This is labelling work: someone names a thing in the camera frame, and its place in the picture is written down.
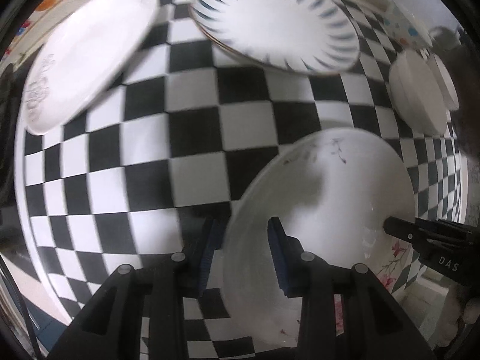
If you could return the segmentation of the white plate grey floral print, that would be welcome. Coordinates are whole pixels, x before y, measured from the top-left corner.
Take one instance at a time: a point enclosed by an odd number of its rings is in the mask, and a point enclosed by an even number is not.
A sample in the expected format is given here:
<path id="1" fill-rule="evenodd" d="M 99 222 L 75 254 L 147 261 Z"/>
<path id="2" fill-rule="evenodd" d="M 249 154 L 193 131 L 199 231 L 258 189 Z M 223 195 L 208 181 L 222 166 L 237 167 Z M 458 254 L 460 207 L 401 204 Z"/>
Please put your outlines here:
<path id="1" fill-rule="evenodd" d="M 49 36 L 22 93 L 27 130 L 66 124 L 116 77 L 150 31 L 158 0 L 90 0 Z"/>

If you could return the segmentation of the white plate blue leaf pattern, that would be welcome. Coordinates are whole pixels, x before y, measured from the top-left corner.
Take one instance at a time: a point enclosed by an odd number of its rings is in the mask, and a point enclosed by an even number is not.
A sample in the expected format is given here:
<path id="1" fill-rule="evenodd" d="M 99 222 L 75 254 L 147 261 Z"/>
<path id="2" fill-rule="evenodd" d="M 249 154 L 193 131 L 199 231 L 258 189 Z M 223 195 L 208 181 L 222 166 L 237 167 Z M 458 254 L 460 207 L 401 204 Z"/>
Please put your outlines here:
<path id="1" fill-rule="evenodd" d="M 191 16 L 225 49 L 304 75 L 346 72 L 360 40 L 333 0 L 191 0 Z"/>

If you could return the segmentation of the white bowl coloured dots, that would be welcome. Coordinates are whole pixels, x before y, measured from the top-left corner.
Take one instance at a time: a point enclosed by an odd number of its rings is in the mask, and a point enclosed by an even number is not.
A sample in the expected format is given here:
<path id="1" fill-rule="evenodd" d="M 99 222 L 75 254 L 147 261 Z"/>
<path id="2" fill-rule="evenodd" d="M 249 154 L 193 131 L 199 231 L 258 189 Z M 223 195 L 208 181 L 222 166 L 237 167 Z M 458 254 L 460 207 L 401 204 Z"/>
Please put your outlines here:
<path id="1" fill-rule="evenodd" d="M 433 46 L 425 24 L 393 1 L 386 8 L 383 27 L 403 47 L 419 50 Z"/>

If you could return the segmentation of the white plate pink flowers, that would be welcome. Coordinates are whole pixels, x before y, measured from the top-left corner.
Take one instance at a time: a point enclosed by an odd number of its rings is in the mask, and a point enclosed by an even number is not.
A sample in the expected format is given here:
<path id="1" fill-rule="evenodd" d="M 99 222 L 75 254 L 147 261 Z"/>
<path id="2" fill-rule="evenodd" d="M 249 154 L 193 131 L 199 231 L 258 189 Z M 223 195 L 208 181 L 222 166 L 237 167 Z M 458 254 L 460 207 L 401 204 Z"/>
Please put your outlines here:
<path id="1" fill-rule="evenodd" d="M 383 230 L 388 217 L 414 221 L 416 203 L 400 156 L 379 136 L 329 128 L 297 141 L 273 159 L 243 194 L 223 243 L 224 305 L 254 340 L 294 347 L 301 301 L 281 291 L 268 222 L 281 220 L 302 247 L 337 267 L 363 263 L 393 284 L 407 244 Z"/>

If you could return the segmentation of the plain white shallow bowl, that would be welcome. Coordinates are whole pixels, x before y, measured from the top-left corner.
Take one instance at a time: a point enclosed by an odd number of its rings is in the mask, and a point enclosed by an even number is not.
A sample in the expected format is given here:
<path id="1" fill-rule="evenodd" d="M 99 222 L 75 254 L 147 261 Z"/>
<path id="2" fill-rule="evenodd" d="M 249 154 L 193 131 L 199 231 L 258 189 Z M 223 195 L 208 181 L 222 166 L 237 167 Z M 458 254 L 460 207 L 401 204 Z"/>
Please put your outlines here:
<path id="1" fill-rule="evenodd" d="M 447 108 L 433 72 L 413 49 L 397 55 L 389 71 L 391 103 L 417 133 L 442 136 L 448 128 Z"/>

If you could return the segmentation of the black white checkered mat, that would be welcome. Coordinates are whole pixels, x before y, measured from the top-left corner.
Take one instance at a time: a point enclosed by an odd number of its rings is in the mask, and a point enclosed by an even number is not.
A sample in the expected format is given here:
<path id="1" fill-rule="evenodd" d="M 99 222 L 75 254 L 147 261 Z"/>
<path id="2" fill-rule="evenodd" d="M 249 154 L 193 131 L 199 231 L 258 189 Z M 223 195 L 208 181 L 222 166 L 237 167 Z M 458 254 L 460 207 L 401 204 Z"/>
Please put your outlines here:
<path id="1" fill-rule="evenodd" d="M 309 78 L 239 63 L 188 14 L 160 16 L 99 103 L 44 136 L 19 130 L 17 202 L 41 283 L 72 319 L 123 263 L 153 265 L 200 231 L 226 223 L 257 174 L 310 133 L 335 125 L 385 139 L 402 158 L 417 212 L 458 219 L 456 133 L 415 133 L 394 112 L 387 73 L 400 46 L 368 0 L 335 0 L 360 38 L 347 73 Z"/>

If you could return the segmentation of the white bowl dark rim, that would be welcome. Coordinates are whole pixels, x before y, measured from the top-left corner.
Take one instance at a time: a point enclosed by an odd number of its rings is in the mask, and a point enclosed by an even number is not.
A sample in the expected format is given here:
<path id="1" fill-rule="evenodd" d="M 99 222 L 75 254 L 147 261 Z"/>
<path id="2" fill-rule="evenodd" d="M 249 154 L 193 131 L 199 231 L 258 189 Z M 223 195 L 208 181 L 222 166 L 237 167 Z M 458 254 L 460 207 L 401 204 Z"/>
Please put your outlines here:
<path id="1" fill-rule="evenodd" d="M 438 55 L 431 54 L 427 59 L 427 64 L 439 85 L 445 107 L 448 111 L 457 111 L 459 109 L 458 95 L 444 62 Z"/>

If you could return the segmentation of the dark electric cooking pot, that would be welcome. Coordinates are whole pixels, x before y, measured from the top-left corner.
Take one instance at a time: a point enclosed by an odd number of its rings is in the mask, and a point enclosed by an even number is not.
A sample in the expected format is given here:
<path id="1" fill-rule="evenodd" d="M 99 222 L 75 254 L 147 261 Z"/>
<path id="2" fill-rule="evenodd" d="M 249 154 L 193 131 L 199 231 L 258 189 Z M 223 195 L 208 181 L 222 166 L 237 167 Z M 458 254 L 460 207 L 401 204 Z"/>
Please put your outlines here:
<path id="1" fill-rule="evenodd" d="M 433 52 L 445 63 L 459 98 L 453 124 L 460 150 L 479 164 L 479 48 L 462 28 L 454 32 L 438 26 L 430 35 Z"/>

